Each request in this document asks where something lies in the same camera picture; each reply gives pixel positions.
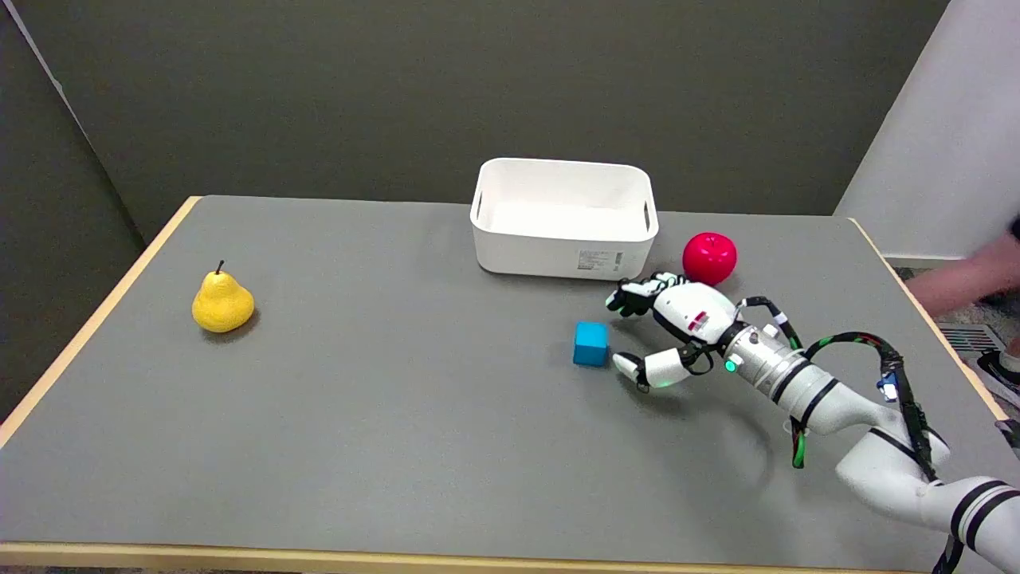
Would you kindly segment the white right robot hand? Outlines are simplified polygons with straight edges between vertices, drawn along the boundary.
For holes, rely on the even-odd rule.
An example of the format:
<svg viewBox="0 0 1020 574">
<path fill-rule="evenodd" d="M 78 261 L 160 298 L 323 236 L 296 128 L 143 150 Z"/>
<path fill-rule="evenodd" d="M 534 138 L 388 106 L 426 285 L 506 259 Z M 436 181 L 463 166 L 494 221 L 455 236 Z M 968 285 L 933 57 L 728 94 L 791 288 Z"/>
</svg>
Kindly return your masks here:
<svg viewBox="0 0 1020 574">
<path fill-rule="evenodd" d="M 649 313 L 660 327 L 681 342 L 679 348 L 645 357 L 613 353 L 617 372 L 634 382 L 640 392 L 669 387 L 691 377 L 698 356 L 718 348 L 725 332 L 740 319 L 735 304 L 715 288 L 668 272 L 619 281 L 606 299 L 606 306 L 622 317 Z"/>
</svg>

